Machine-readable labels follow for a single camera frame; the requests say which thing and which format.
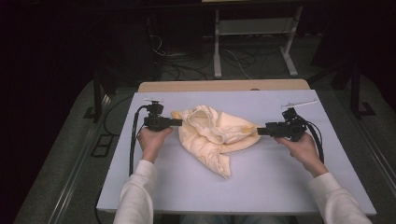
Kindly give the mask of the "dark cabinet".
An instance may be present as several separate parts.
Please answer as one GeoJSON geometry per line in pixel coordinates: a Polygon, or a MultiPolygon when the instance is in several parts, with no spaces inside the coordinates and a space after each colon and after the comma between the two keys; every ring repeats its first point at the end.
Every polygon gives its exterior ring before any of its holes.
{"type": "Polygon", "coordinates": [[[123,60],[134,80],[155,81],[160,72],[147,24],[142,18],[125,20],[120,26],[123,60]]]}

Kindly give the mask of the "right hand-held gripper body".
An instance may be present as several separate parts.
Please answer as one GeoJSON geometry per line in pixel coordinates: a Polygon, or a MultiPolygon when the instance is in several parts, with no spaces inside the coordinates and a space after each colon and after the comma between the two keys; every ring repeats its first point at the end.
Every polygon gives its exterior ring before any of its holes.
{"type": "Polygon", "coordinates": [[[308,102],[288,103],[286,105],[282,105],[282,116],[284,120],[279,122],[267,122],[266,134],[271,137],[286,137],[292,142],[298,142],[302,138],[303,133],[307,130],[312,134],[316,134],[315,125],[304,119],[295,110],[297,106],[312,105],[316,102],[317,100],[314,99],[308,102]]]}

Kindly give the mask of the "white metal table frame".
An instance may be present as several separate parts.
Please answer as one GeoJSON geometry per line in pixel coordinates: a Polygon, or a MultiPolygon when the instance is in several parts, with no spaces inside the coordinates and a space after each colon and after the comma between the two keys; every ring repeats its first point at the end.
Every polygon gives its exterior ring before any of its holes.
{"type": "Polygon", "coordinates": [[[298,28],[303,7],[297,7],[292,17],[259,18],[259,19],[222,19],[220,11],[215,14],[214,33],[214,73],[215,78],[221,78],[221,64],[219,54],[219,38],[225,35],[281,35],[286,34],[288,39],[280,53],[291,77],[297,77],[298,72],[290,57],[290,48],[298,28]]]}

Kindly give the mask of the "cream yellow garment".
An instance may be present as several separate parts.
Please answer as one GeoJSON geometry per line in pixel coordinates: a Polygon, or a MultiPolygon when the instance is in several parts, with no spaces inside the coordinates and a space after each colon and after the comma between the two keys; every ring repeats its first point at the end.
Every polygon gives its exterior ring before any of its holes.
{"type": "Polygon", "coordinates": [[[182,120],[178,128],[181,145],[206,168],[223,178],[232,175],[227,153],[246,149],[260,140],[257,124],[209,105],[172,111],[171,115],[182,120]]]}

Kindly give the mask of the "black metal stand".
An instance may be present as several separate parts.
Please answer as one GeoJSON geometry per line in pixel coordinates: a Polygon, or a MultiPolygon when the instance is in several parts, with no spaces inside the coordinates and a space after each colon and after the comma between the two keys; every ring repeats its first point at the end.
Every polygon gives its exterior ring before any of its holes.
{"type": "Polygon", "coordinates": [[[374,116],[375,112],[367,102],[362,102],[360,100],[360,90],[361,90],[361,74],[358,71],[358,66],[356,62],[351,65],[351,92],[350,92],[350,109],[353,115],[357,119],[361,119],[365,116],[374,116]]]}
{"type": "Polygon", "coordinates": [[[106,69],[101,68],[92,76],[93,106],[88,107],[83,116],[84,119],[92,119],[98,122],[104,115],[105,98],[113,92],[113,82],[106,69]]]}

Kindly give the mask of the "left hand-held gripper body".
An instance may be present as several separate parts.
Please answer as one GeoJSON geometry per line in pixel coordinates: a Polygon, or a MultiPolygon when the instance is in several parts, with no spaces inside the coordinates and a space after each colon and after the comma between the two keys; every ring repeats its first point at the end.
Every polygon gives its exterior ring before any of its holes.
{"type": "Polygon", "coordinates": [[[158,132],[171,126],[171,120],[162,116],[163,105],[159,101],[151,100],[151,104],[145,108],[148,115],[144,118],[144,125],[151,131],[158,132]]]}

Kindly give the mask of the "black floor outlet frame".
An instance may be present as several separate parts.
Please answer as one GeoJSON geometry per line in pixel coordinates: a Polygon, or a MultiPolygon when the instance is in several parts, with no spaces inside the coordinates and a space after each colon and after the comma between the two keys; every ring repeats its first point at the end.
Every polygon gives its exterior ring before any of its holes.
{"type": "Polygon", "coordinates": [[[114,136],[112,134],[101,134],[91,152],[94,158],[105,158],[111,148],[114,136]]]}

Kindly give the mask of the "person's right hand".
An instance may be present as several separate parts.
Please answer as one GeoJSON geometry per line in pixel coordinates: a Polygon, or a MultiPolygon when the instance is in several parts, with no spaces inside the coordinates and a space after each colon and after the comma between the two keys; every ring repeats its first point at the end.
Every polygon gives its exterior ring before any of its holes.
{"type": "Polygon", "coordinates": [[[310,134],[304,133],[298,142],[292,142],[284,137],[276,137],[275,140],[285,146],[290,151],[290,155],[299,161],[314,178],[328,173],[328,169],[319,158],[314,139],[310,134]]]}

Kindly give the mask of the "light wooden table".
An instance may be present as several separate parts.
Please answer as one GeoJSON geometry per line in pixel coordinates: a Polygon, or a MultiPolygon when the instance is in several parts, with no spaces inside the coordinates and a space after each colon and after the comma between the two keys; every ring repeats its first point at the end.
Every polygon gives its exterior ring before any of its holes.
{"type": "Polygon", "coordinates": [[[196,80],[143,82],[138,92],[309,90],[303,79],[196,80]]]}

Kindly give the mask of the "person's left hand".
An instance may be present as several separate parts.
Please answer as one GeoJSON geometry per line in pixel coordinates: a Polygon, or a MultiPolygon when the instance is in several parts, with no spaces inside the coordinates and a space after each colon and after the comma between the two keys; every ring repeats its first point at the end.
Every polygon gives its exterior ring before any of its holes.
{"type": "Polygon", "coordinates": [[[138,135],[138,142],[142,149],[142,159],[154,163],[163,146],[165,138],[172,131],[172,128],[166,128],[159,132],[151,131],[149,128],[142,129],[138,135]]]}

